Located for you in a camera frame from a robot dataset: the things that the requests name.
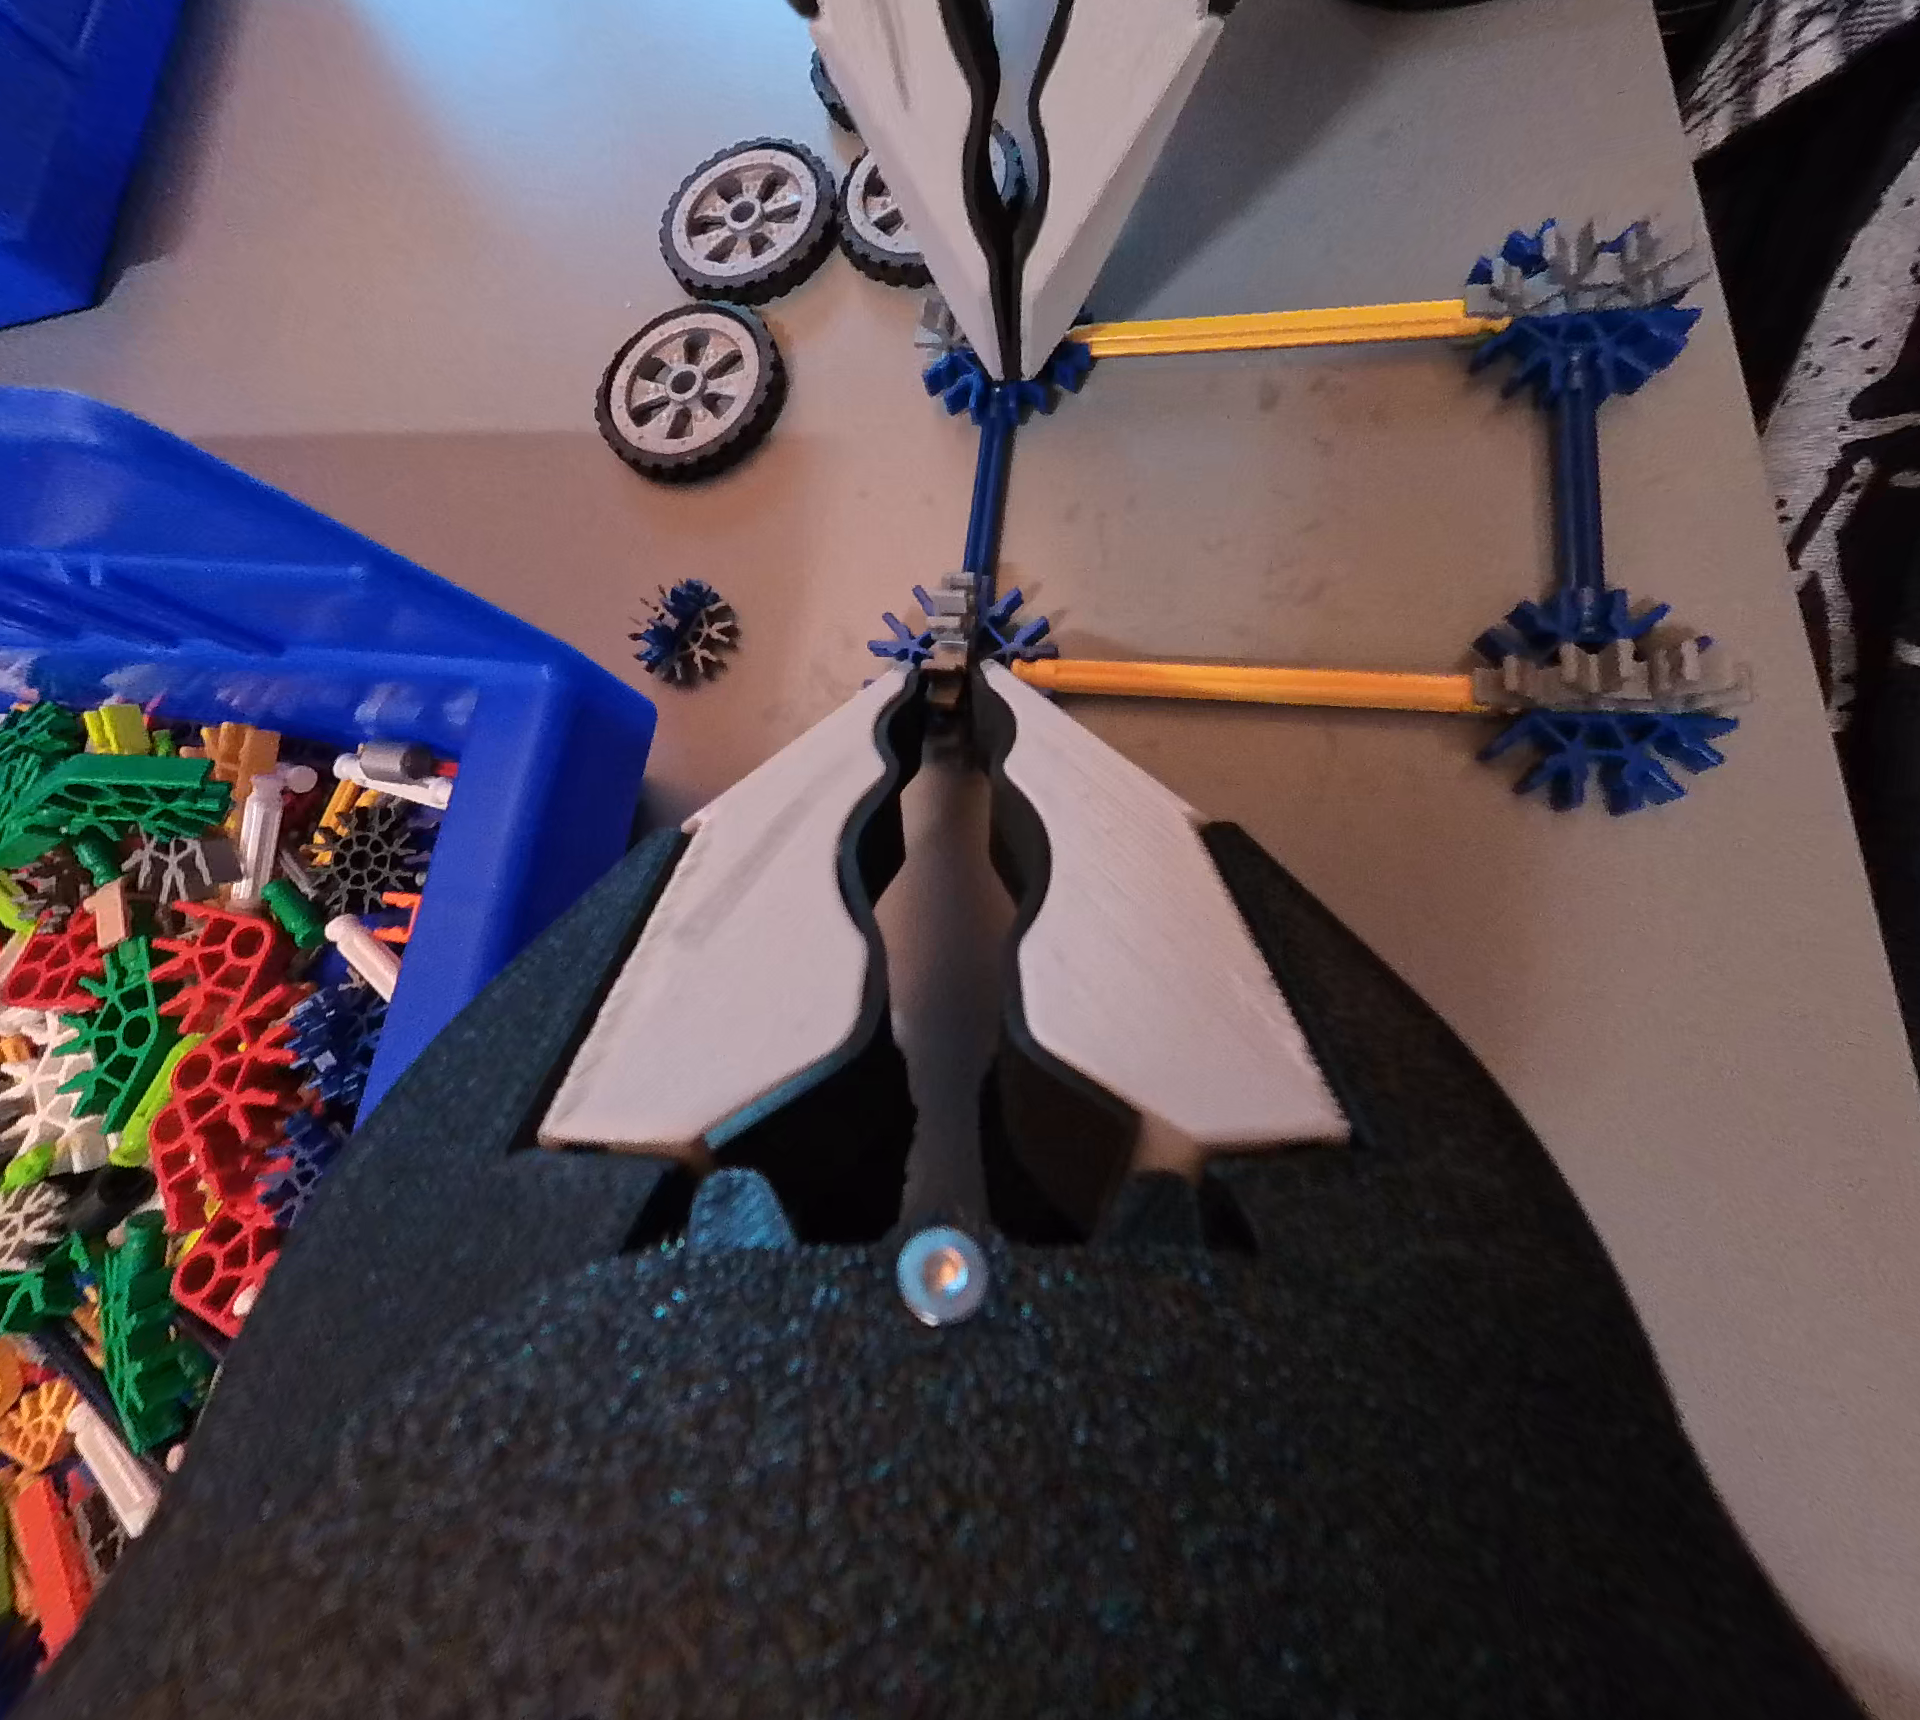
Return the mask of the empty blue plastic bin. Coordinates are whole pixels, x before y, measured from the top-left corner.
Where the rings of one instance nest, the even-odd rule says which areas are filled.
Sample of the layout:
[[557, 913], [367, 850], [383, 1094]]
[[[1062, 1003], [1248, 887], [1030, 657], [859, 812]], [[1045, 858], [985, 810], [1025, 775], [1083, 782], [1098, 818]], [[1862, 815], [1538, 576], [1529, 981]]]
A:
[[182, 0], [1, 0], [1, 324], [89, 308]]

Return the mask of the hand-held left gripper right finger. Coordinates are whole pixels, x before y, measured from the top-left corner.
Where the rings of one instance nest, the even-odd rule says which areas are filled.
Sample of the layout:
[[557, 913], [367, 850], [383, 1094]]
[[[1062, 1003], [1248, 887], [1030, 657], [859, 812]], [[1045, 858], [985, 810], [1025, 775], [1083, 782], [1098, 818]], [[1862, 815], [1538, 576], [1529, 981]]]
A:
[[1006, 668], [971, 673], [971, 731], [1013, 902], [980, 1098], [996, 1225], [1085, 1242], [1133, 1177], [1347, 1143], [1202, 815]]

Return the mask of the pile of colourful construction pieces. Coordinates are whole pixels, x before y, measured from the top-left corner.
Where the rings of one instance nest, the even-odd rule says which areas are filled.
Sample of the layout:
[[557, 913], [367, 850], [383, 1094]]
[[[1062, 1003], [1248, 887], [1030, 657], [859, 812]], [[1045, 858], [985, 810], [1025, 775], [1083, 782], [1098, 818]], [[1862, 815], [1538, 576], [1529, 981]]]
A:
[[4, 703], [4, 1673], [83, 1622], [341, 1156], [458, 760]]

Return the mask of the person's black printed shirt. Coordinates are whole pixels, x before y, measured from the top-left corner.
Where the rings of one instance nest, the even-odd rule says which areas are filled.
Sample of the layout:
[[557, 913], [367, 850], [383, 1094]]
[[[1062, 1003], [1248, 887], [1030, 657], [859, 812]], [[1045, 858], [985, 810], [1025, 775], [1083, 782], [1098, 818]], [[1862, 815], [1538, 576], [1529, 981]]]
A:
[[1917, 0], [1736, 0], [1681, 121], [1917, 1042]]

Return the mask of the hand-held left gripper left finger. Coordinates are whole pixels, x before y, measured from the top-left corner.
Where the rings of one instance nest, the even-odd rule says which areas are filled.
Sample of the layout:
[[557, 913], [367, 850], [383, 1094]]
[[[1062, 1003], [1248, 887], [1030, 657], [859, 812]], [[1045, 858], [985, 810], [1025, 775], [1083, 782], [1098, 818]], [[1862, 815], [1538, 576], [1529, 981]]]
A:
[[899, 1218], [915, 1108], [875, 905], [903, 860], [919, 681], [870, 681], [684, 822], [539, 1145], [755, 1170], [800, 1239]]

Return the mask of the small blue grey connector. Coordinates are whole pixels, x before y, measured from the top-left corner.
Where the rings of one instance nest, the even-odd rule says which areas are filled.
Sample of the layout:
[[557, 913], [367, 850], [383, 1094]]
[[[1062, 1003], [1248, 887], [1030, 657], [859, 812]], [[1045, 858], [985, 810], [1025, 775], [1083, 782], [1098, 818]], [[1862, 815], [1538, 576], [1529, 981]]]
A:
[[740, 618], [716, 586], [702, 578], [660, 586], [649, 613], [630, 632], [636, 661], [676, 688], [718, 677], [741, 641]]

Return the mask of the blue plastic parts bin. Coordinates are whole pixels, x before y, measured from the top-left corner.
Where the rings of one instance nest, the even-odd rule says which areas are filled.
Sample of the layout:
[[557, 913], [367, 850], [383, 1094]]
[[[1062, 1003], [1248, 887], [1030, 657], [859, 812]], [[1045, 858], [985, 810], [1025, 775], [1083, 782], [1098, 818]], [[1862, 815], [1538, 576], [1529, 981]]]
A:
[[182, 1466], [14, 1715], [611, 1712], [664, 1170], [529, 1143], [655, 853], [653, 707], [126, 411], [4, 388], [4, 688], [458, 762], [347, 1135]]

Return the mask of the blue and yellow rod frame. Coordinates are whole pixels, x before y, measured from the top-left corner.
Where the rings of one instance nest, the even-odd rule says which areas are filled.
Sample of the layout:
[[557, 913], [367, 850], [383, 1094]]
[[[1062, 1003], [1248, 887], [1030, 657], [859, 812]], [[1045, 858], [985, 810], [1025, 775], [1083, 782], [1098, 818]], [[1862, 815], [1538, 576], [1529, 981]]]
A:
[[[1667, 628], [1606, 565], [1600, 414], [1683, 354], [1707, 268], [1645, 220], [1613, 236], [1548, 220], [1481, 253], [1457, 296], [1318, 309], [1082, 322], [1025, 381], [998, 383], [942, 305], [923, 312], [925, 391], [978, 438], [962, 567], [915, 587], [919, 621], [882, 615], [870, 653], [954, 683], [1000, 661], [1042, 688], [1096, 700], [1188, 700], [1479, 717], [1484, 762], [1519, 758], [1514, 788], [1559, 812], [1595, 796], [1612, 815], [1665, 805], [1683, 775], [1723, 762], [1745, 672], [1710, 633]], [[1098, 359], [1308, 348], [1464, 344], [1469, 371], [1545, 422], [1550, 586], [1514, 603], [1452, 673], [1063, 657], [1018, 587], [996, 583], [998, 529], [1022, 423], [1082, 388]]]

